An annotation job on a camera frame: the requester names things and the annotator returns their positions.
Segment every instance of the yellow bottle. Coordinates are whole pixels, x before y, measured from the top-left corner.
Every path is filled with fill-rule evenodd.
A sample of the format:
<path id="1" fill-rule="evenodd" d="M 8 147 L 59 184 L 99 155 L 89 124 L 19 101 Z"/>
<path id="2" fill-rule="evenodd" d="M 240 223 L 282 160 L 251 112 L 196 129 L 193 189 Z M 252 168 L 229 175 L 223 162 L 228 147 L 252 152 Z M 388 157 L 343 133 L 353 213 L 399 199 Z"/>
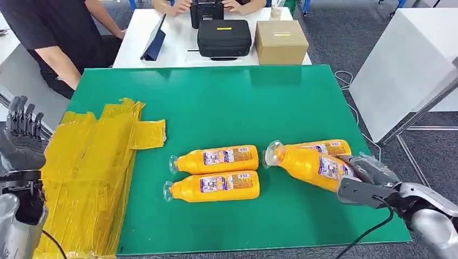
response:
<path id="1" fill-rule="evenodd" d="M 292 177 L 306 181 L 331 192 L 336 192 L 339 175 L 354 176 L 345 162 L 316 149 L 284 146 L 276 140 L 267 147 L 266 167 L 283 167 Z"/>
<path id="2" fill-rule="evenodd" d="M 194 150 L 187 155 L 172 156 L 170 172 L 185 171 L 190 174 L 210 174 L 218 172 L 258 169 L 258 151 L 253 145 L 221 147 Z"/>
<path id="3" fill-rule="evenodd" d="M 293 147 L 303 147 L 316 149 L 318 152 L 327 155 L 352 155 L 352 150 L 345 140 L 332 139 L 317 142 L 299 143 L 294 145 L 285 145 Z"/>
<path id="4" fill-rule="evenodd" d="M 191 175 L 179 182 L 166 181 L 164 199 L 187 202 L 248 200 L 259 196 L 255 171 Z"/>

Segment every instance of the black carrying case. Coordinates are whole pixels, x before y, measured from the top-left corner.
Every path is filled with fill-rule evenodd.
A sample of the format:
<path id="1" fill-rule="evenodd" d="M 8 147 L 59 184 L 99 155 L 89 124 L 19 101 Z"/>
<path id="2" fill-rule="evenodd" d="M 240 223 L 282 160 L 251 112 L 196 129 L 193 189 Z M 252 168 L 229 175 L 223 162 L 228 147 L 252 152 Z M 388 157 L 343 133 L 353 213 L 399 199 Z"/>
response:
<path id="1" fill-rule="evenodd" d="M 251 47 L 246 20 L 203 20 L 197 33 L 199 52 L 204 57 L 243 57 Z"/>

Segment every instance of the brown box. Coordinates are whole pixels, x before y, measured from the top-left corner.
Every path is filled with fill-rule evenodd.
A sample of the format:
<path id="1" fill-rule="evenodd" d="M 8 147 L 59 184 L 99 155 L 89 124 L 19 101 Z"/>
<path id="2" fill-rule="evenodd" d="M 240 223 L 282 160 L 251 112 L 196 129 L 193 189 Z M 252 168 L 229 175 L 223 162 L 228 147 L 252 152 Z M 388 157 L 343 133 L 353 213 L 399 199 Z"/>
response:
<path id="1" fill-rule="evenodd" d="M 257 22 L 254 44 L 259 64 L 301 65 L 308 49 L 298 21 Z"/>

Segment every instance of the yellow tape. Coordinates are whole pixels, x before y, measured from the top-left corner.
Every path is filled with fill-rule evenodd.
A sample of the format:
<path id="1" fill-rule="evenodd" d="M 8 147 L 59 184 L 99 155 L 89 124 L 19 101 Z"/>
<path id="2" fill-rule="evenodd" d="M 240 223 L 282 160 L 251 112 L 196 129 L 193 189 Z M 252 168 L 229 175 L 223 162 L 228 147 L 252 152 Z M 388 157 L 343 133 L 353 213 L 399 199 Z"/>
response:
<path id="1" fill-rule="evenodd" d="M 274 32 L 273 33 L 273 36 L 291 36 L 291 33 L 288 32 L 288 31 L 278 31 L 278 32 Z"/>
<path id="2" fill-rule="evenodd" d="M 164 144 L 165 121 L 139 121 L 144 104 L 122 101 L 105 105 L 98 121 L 90 112 L 66 112 L 46 148 L 44 229 L 68 258 L 115 256 L 135 149 Z M 33 257 L 61 258 L 48 238 Z"/>

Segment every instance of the white cable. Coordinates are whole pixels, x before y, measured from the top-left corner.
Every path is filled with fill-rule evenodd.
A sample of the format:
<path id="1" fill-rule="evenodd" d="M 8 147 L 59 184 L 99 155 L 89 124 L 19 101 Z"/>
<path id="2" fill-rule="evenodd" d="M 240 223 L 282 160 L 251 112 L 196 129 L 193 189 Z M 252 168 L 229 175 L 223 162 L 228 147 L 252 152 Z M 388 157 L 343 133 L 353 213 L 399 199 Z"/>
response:
<path id="1" fill-rule="evenodd" d="M 338 73 L 344 73 L 344 74 L 347 74 L 350 76 L 350 81 L 345 81 L 344 79 L 342 79 L 341 77 L 339 77 L 337 74 Z M 343 91 L 350 91 L 350 86 L 352 85 L 353 83 L 353 75 L 348 72 L 348 71 L 344 71 L 344 70 L 339 70 L 337 71 L 336 73 L 334 73 L 334 76 L 336 79 L 340 80 L 341 82 L 343 82 L 344 86 L 339 86 L 340 87 L 340 90 L 343 92 Z M 350 107 L 350 109 L 353 110 L 353 112 L 355 113 L 355 117 L 356 117 L 356 124 L 359 126 L 359 115 L 358 115 L 358 112 L 355 108 L 353 108 L 350 104 L 348 104 L 348 107 Z M 372 141 L 372 139 L 370 139 L 368 136 L 364 135 L 363 133 L 361 133 L 361 135 L 363 137 L 365 137 L 367 140 L 369 140 L 370 143 L 372 143 L 374 146 L 376 146 L 378 149 L 379 149 L 379 161 L 381 162 L 382 161 L 382 148 L 377 145 L 375 142 Z"/>

